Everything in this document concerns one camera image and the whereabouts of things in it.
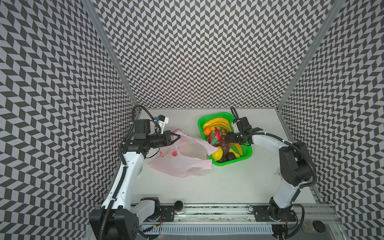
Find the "black mounting plate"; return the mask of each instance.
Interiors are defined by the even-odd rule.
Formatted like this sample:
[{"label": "black mounting plate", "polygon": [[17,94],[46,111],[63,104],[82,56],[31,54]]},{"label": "black mounting plate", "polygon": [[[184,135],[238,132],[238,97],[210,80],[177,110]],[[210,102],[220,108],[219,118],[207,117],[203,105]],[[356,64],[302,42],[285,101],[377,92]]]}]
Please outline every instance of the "black mounting plate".
[{"label": "black mounting plate", "polygon": [[[254,205],[253,208],[253,215],[255,216],[255,219],[257,222],[274,222],[269,217],[269,211],[268,211],[269,205]],[[296,222],[295,215],[292,211],[289,211],[285,214],[285,216],[288,219],[288,222]],[[285,219],[282,219],[281,221],[278,221],[276,223],[284,223]]]},{"label": "black mounting plate", "polygon": [[163,217],[163,222],[173,222],[173,219],[175,217],[175,206],[173,205],[160,205],[160,216]]}]

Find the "plastic bag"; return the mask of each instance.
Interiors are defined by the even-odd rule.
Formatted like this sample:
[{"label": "plastic bag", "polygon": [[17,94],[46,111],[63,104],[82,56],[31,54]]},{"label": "plastic bag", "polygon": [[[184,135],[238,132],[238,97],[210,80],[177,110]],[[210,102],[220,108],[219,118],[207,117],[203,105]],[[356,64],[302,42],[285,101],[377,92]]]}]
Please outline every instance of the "plastic bag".
[{"label": "plastic bag", "polygon": [[181,138],[171,146],[161,147],[148,166],[175,177],[206,175],[212,168],[212,160],[205,160],[206,154],[216,152],[217,147],[203,139],[192,138],[180,129],[173,132],[181,135]]}]

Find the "patterned wall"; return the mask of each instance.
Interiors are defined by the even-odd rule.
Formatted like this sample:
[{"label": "patterned wall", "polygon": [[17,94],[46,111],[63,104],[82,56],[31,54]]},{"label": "patterned wall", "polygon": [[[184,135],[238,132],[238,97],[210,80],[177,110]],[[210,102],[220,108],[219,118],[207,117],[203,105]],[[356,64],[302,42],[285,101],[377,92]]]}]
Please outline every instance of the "patterned wall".
[{"label": "patterned wall", "polygon": [[79,0],[2,0],[0,33],[0,239],[80,239],[130,101]]},{"label": "patterned wall", "polygon": [[384,1],[346,1],[283,115],[352,239],[384,239]]},{"label": "patterned wall", "polygon": [[148,107],[277,106],[333,0],[93,0]]}]

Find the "chevron pattern wallpaper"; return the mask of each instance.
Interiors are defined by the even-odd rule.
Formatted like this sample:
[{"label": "chevron pattern wallpaper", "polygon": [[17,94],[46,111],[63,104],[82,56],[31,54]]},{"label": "chevron pattern wallpaper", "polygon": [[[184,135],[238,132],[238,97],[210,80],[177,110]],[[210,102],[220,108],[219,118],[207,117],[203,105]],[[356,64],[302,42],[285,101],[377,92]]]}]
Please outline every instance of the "chevron pattern wallpaper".
[{"label": "chevron pattern wallpaper", "polygon": [[384,1],[346,1],[283,115],[351,239],[384,239]]},{"label": "chevron pattern wallpaper", "polygon": [[93,0],[139,103],[275,107],[333,0]]},{"label": "chevron pattern wallpaper", "polygon": [[79,0],[2,0],[0,33],[0,239],[80,239],[131,103]]}]

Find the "geometric pattern backdrop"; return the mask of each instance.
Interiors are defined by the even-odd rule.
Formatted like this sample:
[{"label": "geometric pattern backdrop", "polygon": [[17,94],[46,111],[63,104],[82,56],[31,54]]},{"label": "geometric pattern backdrop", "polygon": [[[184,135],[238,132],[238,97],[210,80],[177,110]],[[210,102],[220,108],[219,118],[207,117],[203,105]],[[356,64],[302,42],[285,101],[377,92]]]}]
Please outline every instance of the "geometric pattern backdrop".
[{"label": "geometric pattern backdrop", "polygon": [[346,1],[283,110],[351,239],[384,239],[384,1]]},{"label": "geometric pattern backdrop", "polygon": [[80,239],[131,103],[79,0],[0,2],[0,239]]},{"label": "geometric pattern backdrop", "polygon": [[333,1],[93,0],[153,108],[277,106]]}]

